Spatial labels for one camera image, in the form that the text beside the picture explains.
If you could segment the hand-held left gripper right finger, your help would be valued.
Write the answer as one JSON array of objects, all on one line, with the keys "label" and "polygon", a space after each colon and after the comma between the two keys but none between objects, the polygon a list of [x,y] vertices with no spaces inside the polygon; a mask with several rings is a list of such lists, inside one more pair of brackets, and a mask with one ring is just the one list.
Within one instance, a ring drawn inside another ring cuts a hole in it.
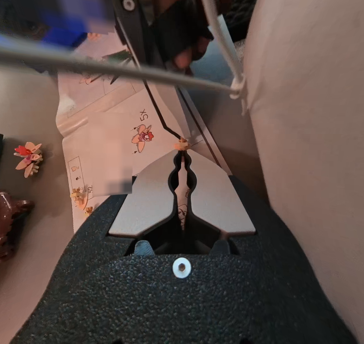
[{"label": "hand-held left gripper right finger", "polygon": [[185,153],[192,218],[207,223],[222,237],[253,235],[256,229],[229,175],[217,164],[193,150]]}]

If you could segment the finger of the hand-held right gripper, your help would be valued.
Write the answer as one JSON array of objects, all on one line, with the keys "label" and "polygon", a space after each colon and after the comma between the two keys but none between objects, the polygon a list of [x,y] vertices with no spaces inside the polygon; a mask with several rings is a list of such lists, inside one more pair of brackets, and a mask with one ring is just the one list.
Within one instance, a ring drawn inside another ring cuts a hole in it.
[{"label": "finger of the hand-held right gripper", "polygon": [[[154,37],[148,26],[137,21],[135,28],[124,27],[120,19],[115,28],[123,43],[129,47],[136,68],[161,68],[166,70]],[[190,129],[175,86],[142,80],[155,111],[165,130],[178,138],[189,139]]]}]

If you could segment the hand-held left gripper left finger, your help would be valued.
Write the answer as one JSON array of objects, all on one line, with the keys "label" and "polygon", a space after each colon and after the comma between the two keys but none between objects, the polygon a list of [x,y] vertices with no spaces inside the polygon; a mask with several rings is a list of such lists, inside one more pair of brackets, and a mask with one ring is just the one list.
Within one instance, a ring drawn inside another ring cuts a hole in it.
[{"label": "hand-held left gripper left finger", "polygon": [[180,228],[175,190],[179,185],[181,157],[181,151],[170,151],[139,172],[109,235],[137,238],[169,223]]}]

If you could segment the beige desk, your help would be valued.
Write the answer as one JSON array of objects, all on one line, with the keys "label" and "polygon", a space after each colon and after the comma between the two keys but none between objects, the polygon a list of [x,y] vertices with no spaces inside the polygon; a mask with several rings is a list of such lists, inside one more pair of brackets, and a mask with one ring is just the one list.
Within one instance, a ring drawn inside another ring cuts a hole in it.
[{"label": "beige desk", "polygon": [[[56,126],[56,80],[29,69],[1,68],[1,190],[35,203],[16,254],[1,263],[1,343],[9,343],[32,313],[74,235],[63,137]],[[190,95],[232,173],[266,200],[249,114],[241,115],[238,101]],[[34,179],[15,170],[14,148],[26,141],[43,144],[45,161]]]}]

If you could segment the brick instruction booklet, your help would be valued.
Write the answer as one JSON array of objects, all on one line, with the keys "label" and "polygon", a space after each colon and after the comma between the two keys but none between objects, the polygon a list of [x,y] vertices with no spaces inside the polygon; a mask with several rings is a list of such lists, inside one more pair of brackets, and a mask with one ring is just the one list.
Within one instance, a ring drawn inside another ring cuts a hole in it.
[{"label": "brick instruction booklet", "polygon": [[[59,107],[56,125],[63,140],[63,153],[66,162],[68,183],[72,188],[83,187],[88,192],[86,206],[96,209],[108,196],[95,196],[91,161],[96,157],[96,148],[89,144],[87,126],[90,114],[97,112],[121,113],[130,131],[122,127],[121,139],[128,142],[132,156],[133,175],[137,175],[155,160],[174,149],[178,139],[165,130],[154,109],[149,94],[142,81],[112,76],[61,73],[58,75]],[[187,123],[190,138],[187,140],[192,150],[220,164],[230,173],[215,141],[203,122],[186,91],[178,91]],[[84,210],[72,201],[74,232],[87,217]]]}]

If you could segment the blue container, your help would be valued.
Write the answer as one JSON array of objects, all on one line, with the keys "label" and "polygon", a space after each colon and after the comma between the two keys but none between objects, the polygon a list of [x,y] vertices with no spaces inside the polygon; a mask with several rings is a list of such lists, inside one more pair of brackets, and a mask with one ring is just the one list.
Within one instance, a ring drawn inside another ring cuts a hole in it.
[{"label": "blue container", "polygon": [[87,38],[88,34],[83,32],[83,24],[74,18],[52,12],[46,12],[42,17],[43,22],[48,26],[48,30],[41,39],[43,43],[74,50]]}]

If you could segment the black mesh office chair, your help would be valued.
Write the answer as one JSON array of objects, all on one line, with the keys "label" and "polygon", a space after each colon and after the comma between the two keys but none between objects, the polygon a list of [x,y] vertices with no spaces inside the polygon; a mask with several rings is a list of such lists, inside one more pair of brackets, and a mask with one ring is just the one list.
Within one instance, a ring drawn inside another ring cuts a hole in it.
[{"label": "black mesh office chair", "polygon": [[257,0],[231,0],[225,23],[233,43],[244,40]]}]

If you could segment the pink brick flower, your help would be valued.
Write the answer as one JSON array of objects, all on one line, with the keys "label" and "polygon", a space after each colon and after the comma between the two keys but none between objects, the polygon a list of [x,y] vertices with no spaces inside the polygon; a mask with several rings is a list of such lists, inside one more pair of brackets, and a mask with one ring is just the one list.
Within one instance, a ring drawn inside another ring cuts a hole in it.
[{"label": "pink brick flower", "polygon": [[39,172],[39,165],[43,162],[43,154],[40,150],[42,143],[34,144],[26,142],[14,149],[14,155],[21,158],[16,170],[23,170],[24,177],[29,178]]}]

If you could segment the person's beige sweatshirt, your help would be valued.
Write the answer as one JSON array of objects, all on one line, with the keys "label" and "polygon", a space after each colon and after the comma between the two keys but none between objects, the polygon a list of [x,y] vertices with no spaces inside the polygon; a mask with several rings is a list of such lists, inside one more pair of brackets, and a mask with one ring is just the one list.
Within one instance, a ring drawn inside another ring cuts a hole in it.
[{"label": "person's beige sweatshirt", "polygon": [[271,206],[363,342],[364,0],[257,0],[243,66]]}]

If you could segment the brown brick model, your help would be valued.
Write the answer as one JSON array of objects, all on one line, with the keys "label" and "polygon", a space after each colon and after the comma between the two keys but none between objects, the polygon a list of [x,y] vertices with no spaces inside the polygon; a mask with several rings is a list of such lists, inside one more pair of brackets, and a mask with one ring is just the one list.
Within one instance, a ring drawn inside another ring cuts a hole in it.
[{"label": "brown brick model", "polygon": [[0,192],[0,262],[13,257],[24,229],[25,219],[34,209],[34,202]]}]

